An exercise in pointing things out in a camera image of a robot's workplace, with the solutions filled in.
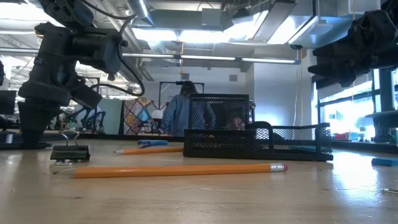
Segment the black mesh organizer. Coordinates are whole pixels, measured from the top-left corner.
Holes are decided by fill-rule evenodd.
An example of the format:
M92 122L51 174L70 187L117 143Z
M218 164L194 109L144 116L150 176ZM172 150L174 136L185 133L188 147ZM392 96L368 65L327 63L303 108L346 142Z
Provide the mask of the black mesh organizer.
M239 130L249 123L249 95L192 94L189 129Z
M331 161L328 123L271 126L260 121L246 130L185 130L184 156L234 159Z

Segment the mesh desk tray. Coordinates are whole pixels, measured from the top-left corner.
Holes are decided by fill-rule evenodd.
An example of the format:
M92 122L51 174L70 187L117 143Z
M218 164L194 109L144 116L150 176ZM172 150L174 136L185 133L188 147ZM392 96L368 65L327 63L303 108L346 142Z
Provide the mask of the mesh desk tray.
M250 130L185 130L184 156L332 161L329 124Z

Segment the table surface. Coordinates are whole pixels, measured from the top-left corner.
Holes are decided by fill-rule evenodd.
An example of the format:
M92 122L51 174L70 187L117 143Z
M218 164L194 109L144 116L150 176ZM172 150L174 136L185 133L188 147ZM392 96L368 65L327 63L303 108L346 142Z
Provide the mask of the table surface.
M80 144L91 149L91 161L81 166L275 162L184 158L181 152L115 156L136 142ZM53 166L50 154L0 151L1 223L398 223L398 196L380 191L398 189L398 167L371 165L385 154L334 151L333 162L283 161L285 173L110 179L53 175L69 166Z

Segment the pencil eraser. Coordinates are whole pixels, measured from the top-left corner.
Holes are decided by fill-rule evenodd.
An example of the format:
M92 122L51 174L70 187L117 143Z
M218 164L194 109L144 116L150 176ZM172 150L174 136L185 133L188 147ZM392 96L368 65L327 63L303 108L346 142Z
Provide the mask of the pencil eraser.
M372 159L373 165L379 166L398 166L398 159L390 159L390 158L374 158Z

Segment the ceiling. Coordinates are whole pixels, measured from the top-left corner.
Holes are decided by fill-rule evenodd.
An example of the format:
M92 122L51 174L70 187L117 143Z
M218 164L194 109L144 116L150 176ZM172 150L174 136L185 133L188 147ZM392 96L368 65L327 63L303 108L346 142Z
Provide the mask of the ceiling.
M0 6L0 47L12 47L12 48L30 48L37 49L40 46L41 39L38 39L33 34L33 27L41 22L50 21L54 24L59 25L51 17L46 15L40 8L38 0L26 0L29 4L3 4ZM129 9L126 0L89 0L89 2L95 4L99 8L105 9L110 13L119 14L125 16L126 11ZM350 18L349 10L345 12L345 9L341 8L338 0L322 0L320 4L320 11L316 10L313 4L314 0L212 0L211 2L202 2L198 0L182 1L182 0L147 0L148 8L150 10L150 16L153 19L159 20L159 18L168 21L169 24L164 22L162 26L169 26L170 24L177 24L181 27L194 26L192 21L202 19L203 29L212 29L214 32L228 34L228 42L189 42L186 40L184 45L176 43L170 40L161 40L160 42L164 45L165 51L168 54L188 54L188 55L209 55L209 56L235 56L235 57L270 57L270 58L282 58L282 59L296 59L297 52L292 50L288 41L293 39L300 31L293 42L290 44L300 44L307 48L315 48L327 44L331 41L341 38L346 34L348 27L351 24L352 19ZM277 7L277 4L287 4L288 11L283 11L283 7ZM252 15L257 15L256 19L251 23L245 23L244 26L233 26L232 18L238 9L248 8L248 11ZM220 26L203 26L203 15L207 9L214 8L215 12L221 13ZM272 13L272 10L278 8L278 13ZM267 23L258 22L263 12L267 11L264 21ZM322 19L326 20L328 24L333 26L332 30L327 35L311 35L310 30L316 25L316 23L308 26L308 23L315 17L315 14L321 13ZM184 19L176 17L176 15L185 15ZM95 12L94 25L99 28L110 28L114 29L115 26L120 26L118 21L110 20L109 18ZM140 27L142 21L133 21L133 27L136 29L153 29L153 27ZM263 30L271 30L270 25L262 27L265 24L278 24L274 29L274 34L256 34L254 40L247 39L248 32L247 26ZM181 37L183 29L173 29L173 32ZM128 29L124 35L124 38L129 41L129 48L125 49L125 52L150 52L154 53L149 42L144 39L138 39L137 33L133 32L132 29ZM13 74L19 74L13 81L16 83L15 86L20 85L28 79L29 70L32 68L33 63L29 61L33 55L5 55L13 62L12 72ZM129 58L128 62L131 63L140 73L145 80L153 81L158 76L151 76L151 71L157 68L175 67L177 70L181 67L193 67L199 70L211 69L211 68L235 68L240 69L240 72L246 72L250 67L250 63L247 62L220 62L220 61L209 61L209 60L140 60L136 61L133 58ZM106 82L106 74L101 71L92 70L84 65L78 66L78 73L81 73L87 77L99 77L102 82ZM120 85L130 85L134 82L134 79L124 71L120 71L120 76L116 77L116 83Z

